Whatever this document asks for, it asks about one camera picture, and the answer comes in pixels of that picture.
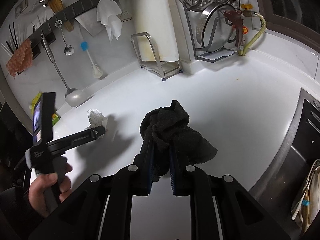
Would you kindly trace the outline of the person's left hand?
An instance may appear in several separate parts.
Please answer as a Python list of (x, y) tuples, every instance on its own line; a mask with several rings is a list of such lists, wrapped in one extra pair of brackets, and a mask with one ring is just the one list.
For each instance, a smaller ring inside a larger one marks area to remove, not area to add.
[(31, 207), (43, 217), (48, 217), (52, 213), (46, 195), (52, 192), (53, 186), (57, 185), (59, 187), (59, 202), (66, 200), (72, 193), (70, 178), (65, 176), (60, 184), (58, 184), (58, 178), (59, 176), (56, 172), (40, 174), (29, 187), (29, 203)]

